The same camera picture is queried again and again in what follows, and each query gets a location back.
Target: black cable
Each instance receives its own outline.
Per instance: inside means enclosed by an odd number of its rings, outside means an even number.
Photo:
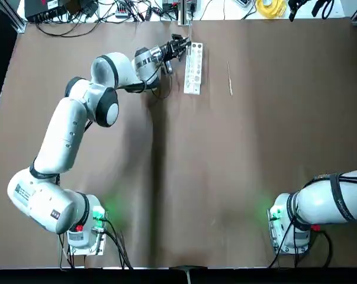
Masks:
[[[114,238],[115,238],[115,244],[117,245],[118,248],[118,254],[119,254],[119,260],[120,260],[120,265],[122,267],[122,269],[124,269],[124,265],[126,264],[128,268],[132,268],[131,267],[131,263],[128,259],[128,254],[127,254],[127,250],[126,250],[126,244],[124,242],[124,237],[123,234],[121,233],[121,237],[119,237],[118,233],[116,232],[114,226],[112,225],[112,223],[110,222],[110,220],[104,218],[102,219],[104,222],[107,222],[110,224],[112,231],[114,232]]]
[[[116,3],[117,3],[117,0],[114,1],[112,4],[109,4],[109,5],[111,5],[111,6],[110,6],[110,8],[108,9],[108,11],[104,14],[103,17],[100,17],[99,14],[96,12],[96,15],[97,15],[98,19],[94,22],[94,23],[95,23],[94,27],[92,27],[89,31],[87,31],[87,32],[85,32],[85,33],[82,33],[82,34],[68,35],[68,34],[71,33],[75,28],[77,28],[77,26],[80,24],[83,8],[82,8],[73,18],[71,18],[71,19],[69,19],[69,20],[67,21],[67,23],[69,23],[69,22],[71,22],[71,21],[77,19],[78,15],[79,15],[78,22],[74,25],[73,28],[71,28],[69,31],[67,31],[67,32],[65,32],[65,33],[62,33],[62,34],[52,34],[52,33],[48,33],[47,31],[44,31],[44,30],[40,27],[39,24],[36,24],[36,27],[37,27],[37,29],[38,29],[39,31],[41,31],[42,33],[44,33],[44,34],[46,34],[46,35],[48,35],[48,36],[51,36],[51,37],[75,38],[75,37],[85,36],[85,35],[87,35],[87,34],[93,32],[93,30],[96,29],[96,28],[99,26],[99,24],[100,24],[101,22],[107,22],[107,19],[108,19],[109,17],[112,17],[112,16],[114,15],[114,13],[112,13],[112,14],[110,14],[110,15],[108,15],[108,13],[111,11],[112,7],[113,7]],[[120,23],[125,22],[125,21],[127,21],[127,20],[129,20],[129,18],[127,18],[127,19],[125,19],[125,20],[123,20],[123,21],[121,21],[121,22],[114,22],[114,24],[120,24]]]
[[[254,13],[257,12],[256,1],[257,1],[257,0],[254,0],[252,7],[250,7],[248,13],[242,18],[242,20],[245,20],[247,17],[249,17],[250,15],[253,15]]]
[[[311,251],[311,248],[313,247],[313,245],[316,241],[316,238],[318,237],[319,234],[317,233],[317,231],[311,230],[311,235],[313,235],[314,237],[312,240],[310,240],[308,249],[304,253],[302,253],[300,256],[298,256],[297,267],[301,263],[301,261],[303,261],[305,259],[305,257],[308,256],[308,254]]]
[[[329,11],[328,11],[328,14],[325,15],[326,9],[327,9],[327,7],[330,5],[330,3],[331,3],[331,7],[330,7],[330,9],[329,9]],[[328,17],[330,16],[334,3],[335,3],[335,0],[331,0],[331,2],[327,2],[327,4],[324,6],[323,12],[321,13],[321,18],[322,18],[323,20],[328,19]]]
[[[272,268],[272,266],[274,265],[274,263],[277,261],[277,258],[278,258],[279,254],[280,254],[280,252],[281,252],[281,249],[282,249],[282,245],[284,244],[285,239],[286,239],[286,236],[287,236],[287,234],[288,234],[288,232],[289,232],[289,229],[290,229],[290,227],[293,225],[295,219],[296,219],[296,217],[293,217],[293,219],[291,220],[289,226],[287,227],[286,232],[285,232],[285,234],[284,234],[284,237],[282,238],[281,244],[279,245],[279,249],[278,249],[278,251],[277,251],[277,254],[275,255],[275,257],[274,257],[272,263],[268,266],[268,268]]]
[[[119,242],[118,242],[117,232],[116,232],[114,226],[112,225],[112,223],[111,223],[108,219],[104,219],[104,221],[110,224],[111,229],[112,229],[112,231],[114,232],[114,237],[115,237],[115,239],[117,239],[117,242],[116,242],[115,244],[119,243]],[[120,265],[121,265],[121,268],[124,269],[125,261],[122,260],[121,248],[120,248],[118,245],[117,245],[117,248],[118,248],[118,254],[119,254]]]
[[[90,121],[87,123],[87,125],[85,126],[84,132],[86,132],[86,130],[89,129],[90,125],[92,125],[92,124],[93,124],[93,122],[90,120]]]
[[[210,0],[210,1],[207,3],[206,7],[204,8],[204,11],[203,11],[202,17],[200,18],[200,21],[202,21],[202,18],[203,18],[203,16],[204,16],[204,13],[206,13],[208,4],[210,4],[211,2],[212,2],[212,0]]]
[[[226,12],[225,12],[225,8],[226,8],[226,0],[223,0],[223,20],[226,19]]]
[[[104,234],[106,234],[107,236],[109,236],[110,239],[112,239],[112,241],[115,243],[115,245],[116,245],[118,248],[120,247],[118,240],[117,240],[109,231],[105,230],[105,231],[104,231]],[[128,267],[129,269],[133,269],[132,266],[131,266],[131,264],[130,264],[130,262],[127,260],[126,256],[124,255],[124,252],[123,252],[122,250],[118,250],[118,251],[119,251],[119,253],[121,254],[121,257],[123,258],[123,260],[125,261],[127,267]]]
[[[59,234],[59,240],[60,240],[60,244],[61,244],[60,269],[62,270],[62,256],[63,256],[63,250],[64,250],[65,234],[62,234],[62,240],[61,240],[61,234]],[[74,268],[72,262],[70,262],[69,259],[66,259],[66,261],[69,263],[71,268]]]
[[[319,231],[318,233],[324,235],[325,238],[326,238],[327,241],[328,241],[328,256],[327,256],[326,262],[325,262],[324,265],[323,265],[323,268],[327,268],[327,267],[329,267],[329,265],[330,265],[330,263],[331,263],[331,259],[332,259],[332,257],[333,257],[333,244],[332,244],[332,240],[331,240],[330,236],[327,234],[326,231]]]

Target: green led light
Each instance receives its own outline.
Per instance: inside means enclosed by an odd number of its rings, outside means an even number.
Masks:
[[[101,206],[94,206],[93,207],[93,219],[95,220],[94,222],[94,227],[97,228],[103,228],[104,227],[104,222],[101,221],[100,219],[105,218],[105,210]]]

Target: black device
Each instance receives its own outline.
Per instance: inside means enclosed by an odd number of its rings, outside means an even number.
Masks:
[[[66,14],[59,0],[24,0],[24,15],[28,22],[39,23]]]
[[[319,10],[321,7],[323,7],[324,4],[326,4],[323,8],[323,12],[321,13],[321,18],[323,20],[328,19],[329,15],[331,14],[332,8],[333,8],[333,4],[334,4],[335,0],[318,0],[315,3],[315,6],[312,10],[312,15],[313,17],[316,17],[316,15],[318,14]],[[328,6],[330,5],[329,11],[326,15],[326,10],[328,9]]]
[[[309,0],[289,0],[289,7],[290,7],[290,15],[289,20],[291,22],[294,21],[295,15],[297,14],[299,8],[301,8],[304,4],[306,4]]]
[[[245,7],[249,5],[250,0],[236,0],[236,2],[239,3],[241,6]]]
[[[148,7],[148,10],[145,14],[145,20],[149,21],[151,16],[152,16],[152,7]]]

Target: power strip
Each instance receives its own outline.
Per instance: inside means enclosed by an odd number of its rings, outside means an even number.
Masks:
[[[115,17],[117,18],[128,18],[128,9],[125,4],[119,3],[118,8],[115,11]]]
[[[184,93],[200,95],[202,80],[203,44],[191,43],[186,54]]]

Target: electronic equipment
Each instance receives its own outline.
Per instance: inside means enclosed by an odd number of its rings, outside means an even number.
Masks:
[[[115,11],[115,17],[117,18],[128,18],[130,15],[128,13],[128,8],[125,4],[119,3]]]
[[[246,7],[249,5],[251,0],[235,0],[237,3],[239,3],[241,6]]]
[[[149,7],[145,15],[145,20],[149,21],[151,16],[152,16],[152,7]]]
[[[24,0],[24,15],[28,22],[39,23],[66,14],[59,0]]]

